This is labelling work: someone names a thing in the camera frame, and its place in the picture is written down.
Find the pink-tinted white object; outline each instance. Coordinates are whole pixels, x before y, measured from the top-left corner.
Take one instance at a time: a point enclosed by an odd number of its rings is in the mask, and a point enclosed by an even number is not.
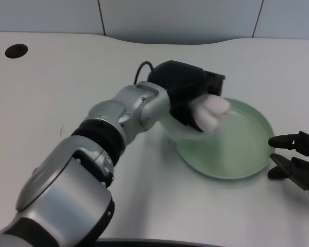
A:
[[[230,103],[216,95],[208,95],[193,105],[193,117],[204,132],[218,132],[224,115],[230,111]]]
[[[215,116],[227,115],[230,111],[229,101],[216,95],[209,95],[201,104]]]
[[[219,120],[214,117],[202,104],[196,106],[193,111],[196,124],[204,132],[214,132],[219,126]]]

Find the white object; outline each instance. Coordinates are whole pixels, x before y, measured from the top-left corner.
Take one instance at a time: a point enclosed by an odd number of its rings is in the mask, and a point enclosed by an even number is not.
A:
[[[190,107],[195,123],[203,132],[183,125],[169,114],[160,120],[167,135],[176,142],[184,139],[203,139],[213,132],[220,131],[223,117],[230,110],[230,103],[216,95],[203,95],[193,100]]]
[[[6,48],[19,43],[28,53],[6,58]],[[32,171],[94,104],[132,84],[141,62],[156,66],[172,59],[227,76],[222,96],[258,109],[277,135],[309,133],[309,40],[180,46],[0,33],[0,229],[12,220]],[[116,209],[102,237],[309,247],[307,192],[289,180],[269,181],[266,172],[237,183],[206,178],[183,162],[160,125],[135,139],[114,175]]]

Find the petri dish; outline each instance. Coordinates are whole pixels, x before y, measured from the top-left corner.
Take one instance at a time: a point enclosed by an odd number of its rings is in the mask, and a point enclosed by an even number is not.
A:
[[[222,130],[201,140],[176,142],[180,156],[204,175],[219,179],[251,176],[270,163],[274,148],[268,139],[274,136],[268,120],[255,108],[235,99],[227,99],[231,111]]]

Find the silver robotic arm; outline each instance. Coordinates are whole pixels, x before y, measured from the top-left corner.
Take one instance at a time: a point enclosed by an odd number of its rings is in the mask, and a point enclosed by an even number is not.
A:
[[[95,105],[72,136],[52,151],[23,187],[14,219],[0,231],[0,246],[68,247],[96,241],[114,213],[107,187],[124,149],[173,109],[183,110],[184,99],[176,100],[181,92],[158,85],[158,75],[149,76],[154,83],[127,86]],[[208,92],[198,91],[191,98]]]

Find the robotic arm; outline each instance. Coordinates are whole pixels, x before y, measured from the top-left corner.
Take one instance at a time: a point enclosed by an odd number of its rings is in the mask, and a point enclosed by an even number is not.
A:
[[[72,136],[33,172],[20,193],[14,219],[0,231],[0,246],[94,243],[113,216],[107,187],[127,145],[168,113],[201,131],[188,103],[203,94],[220,95],[224,78],[169,61],[156,67],[148,81],[95,105]]]

